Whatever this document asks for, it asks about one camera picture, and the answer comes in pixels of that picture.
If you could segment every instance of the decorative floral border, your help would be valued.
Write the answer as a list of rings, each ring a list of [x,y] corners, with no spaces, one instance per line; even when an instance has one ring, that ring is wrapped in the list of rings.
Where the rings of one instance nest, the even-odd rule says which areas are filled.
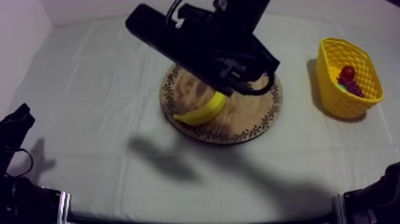
[[[165,84],[162,86],[162,90],[164,91],[164,97],[165,97],[165,108],[167,111],[165,111],[166,114],[171,114],[174,115],[176,114],[175,111],[175,101],[174,101],[174,91],[173,91],[173,86],[175,84],[175,80],[179,75],[179,71],[183,69],[179,65],[175,64],[173,67],[172,71],[170,74],[167,76],[167,80]],[[219,143],[225,143],[225,144],[234,144],[234,143],[239,143],[239,142],[244,142],[251,140],[265,131],[267,131],[270,128],[270,122],[275,119],[277,116],[277,113],[280,110],[280,103],[282,101],[282,96],[280,96],[280,89],[279,85],[276,83],[272,86],[270,92],[272,94],[272,100],[273,100],[273,105],[268,111],[268,113],[261,119],[261,122],[259,125],[254,125],[252,129],[246,129],[244,130],[240,135],[228,135],[228,134],[223,134],[223,133],[218,133],[214,132],[212,130],[207,130],[207,129],[202,129],[199,127],[193,127],[186,125],[181,122],[176,122],[174,125],[178,125],[180,130],[185,130],[190,132],[193,137],[199,138],[199,139],[212,139],[216,140],[218,139]]]

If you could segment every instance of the round wooden board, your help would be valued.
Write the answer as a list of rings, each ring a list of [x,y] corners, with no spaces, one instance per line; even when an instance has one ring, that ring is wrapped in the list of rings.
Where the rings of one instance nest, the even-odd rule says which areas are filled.
[[[252,83],[259,89],[268,82],[263,76]],[[213,144],[238,144],[252,140],[268,130],[281,110],[282,87],[278,78],[272,89],[262,96],[243,96],[234,92],[220,114],[202,126],[189,126],[173,119],[205,105],[215,90],[182,67],[174,64],[162,80],[161,108],[171,124],[184,134]]]

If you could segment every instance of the white wall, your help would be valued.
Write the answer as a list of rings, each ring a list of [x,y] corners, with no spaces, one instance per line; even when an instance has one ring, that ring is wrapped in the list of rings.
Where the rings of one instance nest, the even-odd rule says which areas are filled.
[[[0,119],[51,29],[40,0],[0,0]]]
[[[173,0],[42,0],[55,25],[131,13],[144,2],[166,12]],[[212,9],[213,0],[183,0]],[[271,0],[267,13],[284,14],[393,32],[400,9],[386,0]]]
[[[98,18],[130,14],[140,3],[166,12],[173,0],[42,0],[51,21],[66,25]],[[212,8],[213,0],[183,0],[202,8]]]

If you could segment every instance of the plastic basket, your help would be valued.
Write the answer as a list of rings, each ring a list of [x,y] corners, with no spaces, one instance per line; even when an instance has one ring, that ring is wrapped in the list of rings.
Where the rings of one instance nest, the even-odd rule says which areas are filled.
[[[365,98],[351,94],[338,86],[337,78],[344,66],[352,66],[355,69],[355,81]],[[339,117],[358,117],[384,97],[378,75],[368,54],[342,39],[321,40],[317,58],[317,79],[323,106]]]

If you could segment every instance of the white tablecloth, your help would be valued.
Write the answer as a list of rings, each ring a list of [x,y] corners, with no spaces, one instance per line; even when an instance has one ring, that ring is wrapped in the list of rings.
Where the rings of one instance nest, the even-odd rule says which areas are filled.
[[[313,217],[399,161],[399,37],[264,15],[255,34],[282,62],[282,112],[259,138],[220,149],[163,118],[158,90],[172,61],[129,34],[124,20],[57,28],[10,108],[27,102],[36,118],[23,144],[36,159],[30,177],[71,193],[74,212],[185,223]],[[386,98],[360,121],[319,110],[315,58],[328,36],[367,51],[381,78]],[[24,162],[16,156],[10,172]]]

